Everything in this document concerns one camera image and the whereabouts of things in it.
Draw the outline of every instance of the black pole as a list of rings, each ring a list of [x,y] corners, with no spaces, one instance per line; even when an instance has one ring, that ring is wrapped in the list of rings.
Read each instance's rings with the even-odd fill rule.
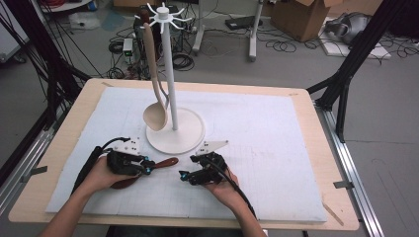
[[[408,1],[410,0],[383,0],[365,30],[354,42],[353,48],[339,70],[332,77],[307,89],[308,93],[312,94],[326,88],[323,95],[316,100],[316,105],[324,111],[331,111],[333,104],[340,98],[336,133],[343,143],[345,142],[343,133],[351,80]]]

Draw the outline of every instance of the cardboard box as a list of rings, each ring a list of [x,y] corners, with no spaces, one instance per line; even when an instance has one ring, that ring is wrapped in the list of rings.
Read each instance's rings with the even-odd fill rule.
[[[277,1],[271,24],[298,41],[316,39],[331,6],[343,0]]]

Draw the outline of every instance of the white paper sheet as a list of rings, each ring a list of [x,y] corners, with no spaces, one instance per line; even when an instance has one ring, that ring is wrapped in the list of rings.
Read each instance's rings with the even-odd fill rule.
[[[206,141],[229,141],[216,152],[239,178],[259,219],[326,220],[290,98],[185,91],[178,91],[176,97],[178,107],[202,117]],[[152,148],[145,137],[142,113],[154,102],[152,90],[110,87],[104,91],[64,166],[46,212],[59,211],[94,147],[110,139],[139,137],[142,155],[155,162],[170,157]],[[176,166],[154,170],[124,190],[95,194],[84,213],[234,218],[203,187],[180,181],[179,170],[202,169],[190,159],[195,151],[178,155]]]

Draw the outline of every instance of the aluminum rail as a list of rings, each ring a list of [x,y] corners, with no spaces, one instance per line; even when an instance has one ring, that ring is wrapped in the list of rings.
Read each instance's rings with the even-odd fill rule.
[[[372,237],[383,237],[381,226],[378,223],[377,216],[373,210],[373,206],[367,196],[367,192],[364,189],[361,178],[358,174],[357,168],[355,167],[354,161],[351,154],[349,153],[348,146],[346,143],[342,143],[339,136],[335,132],[336,119],[332,112],[323,111],[320,108],[316,108],[320,111],[320,115],[323,116],[324,121],[327,123],[327,129],[331,136],[334,148],[337,152],[341,167],[345,172],[346,179],[348,182],[353,184],[353,188],[349,189],[357,202],[359,212],[363,217],[365,227]]]

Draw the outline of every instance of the metal frame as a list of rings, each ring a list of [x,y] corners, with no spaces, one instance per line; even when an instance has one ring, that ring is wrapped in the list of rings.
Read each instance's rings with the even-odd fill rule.
[[[20,187],[25,184],[25,178],[31,175],[33,168],[38,164],[51,143],[54,134],[55,129],[53,126],[49,130],[42,130],[37,138],[35,138],[34,143],[28,149],[25,156],[3,184],[0,189],[0,215],[3,214]]]
[[[383,0],[365,30],[356,37],[353,48],[337,72],[328,79],[307,89],[309,94],[313,94],[326,88],[321,98],[315,101],[316,105],[325,111],[331,111],[333,104],[340,98],[336,133],[341,142],[345,142],[344,123],[350,83],[355,73],[407,2],[409,0]]]
[[[365,226],[370,236],[372,237],[383,237],[381,226],[378,223],[377,216],[373,210],[373,206],[367,196],[367,192],[364,189],[361,178],[358,174],[357,168],[355,167],[354,161],[351,154],[349,153],[348,146],[340,141],[340,138],[336,132],[336,119],[332,112],[322,111],[321,108],[316,107],[320,114],[323,116],[324,121],[327,123],[327,129],[331,136],[334,144],[335,151],[338,155],[340,165],[345,172],[345,178],[348,182],[352,183],[353,187],[350,189],[355,201],[358,205],[359,212],[363,217]]]

